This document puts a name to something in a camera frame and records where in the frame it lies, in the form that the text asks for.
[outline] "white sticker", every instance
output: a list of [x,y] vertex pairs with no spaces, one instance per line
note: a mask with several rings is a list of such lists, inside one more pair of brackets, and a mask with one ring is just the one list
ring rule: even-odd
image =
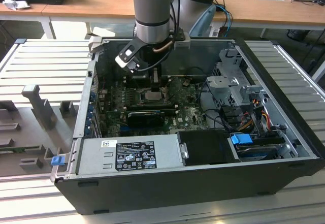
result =
[[102,147],[116,147],[117,140],[103,140]]

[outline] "blue latch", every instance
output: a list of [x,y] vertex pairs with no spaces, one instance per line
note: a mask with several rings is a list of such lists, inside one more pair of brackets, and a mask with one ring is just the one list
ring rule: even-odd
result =
[[235,134],[230,137],[233,144],[252,144],[252,138],[249,134]]
[[65,156],[54,156],[52,157],[52,166],[64,166]]

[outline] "metal panel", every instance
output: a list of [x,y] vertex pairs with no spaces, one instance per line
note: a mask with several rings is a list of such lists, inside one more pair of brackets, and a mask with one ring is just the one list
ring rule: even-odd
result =
[[[260,46],[258,42],[246,43],[318,138],[325,142],[325,98],[323,97],[323,90],[312,82],[311,78],[280,46],[275,46],[269,41],[264,42],[263,46]],[[261,54],[261,50],[266,49],[268,52]],[[247,72],[253,81],[259,84],[252,70],[248,69]]]

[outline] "floor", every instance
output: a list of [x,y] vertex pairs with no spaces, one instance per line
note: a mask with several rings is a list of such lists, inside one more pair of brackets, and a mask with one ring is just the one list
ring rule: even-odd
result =
[[[44,32],[39,22],[28,22],[28,21],[2,21],[3,26],[0,27],[0,59],[5,56],[6,50],[9,50],[11,45],[17,38],[28,38],[28,39],[40,39],[43,37]],[[70,39],[83,38],[86,34],[86,28],[84,23],[71,23],[66,22],[62,27],[62,23],[53,24],[56,36],[58,39]],[[116,37],[130,37],[133,33],[132,24],[103,24],[103,23],[92,23],[92,28],[99,27],[104,28],[112,33],[115,33]],[[228,38],[244,38],[246,40],[260,40],[259,35],[261,34],[259,28],[232,28],[228,34]],[[317,40],[321,31],[312,31],[308,34],[303,42],[298,42],[289,39],[286,36],[286,29],[271,29],[266,35],[267,40],[277,41],[300,65],[310,49],[311,45]],[[310,61],[316,58],[323,49],[325,49],[324,38],[320,39],[312,52],[305,59],[303,67],[306,68],[310,64]],[[325,87],[325,78],[321,79],[319,84]]]

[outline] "motherboard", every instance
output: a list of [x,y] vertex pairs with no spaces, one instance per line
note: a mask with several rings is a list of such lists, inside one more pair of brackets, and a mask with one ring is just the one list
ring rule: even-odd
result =
[[187,77],[169,78],[157,91],[135,80],[117,81],[99,94],[102,133],[125,137],[208,129],[198,93],[197,83]]

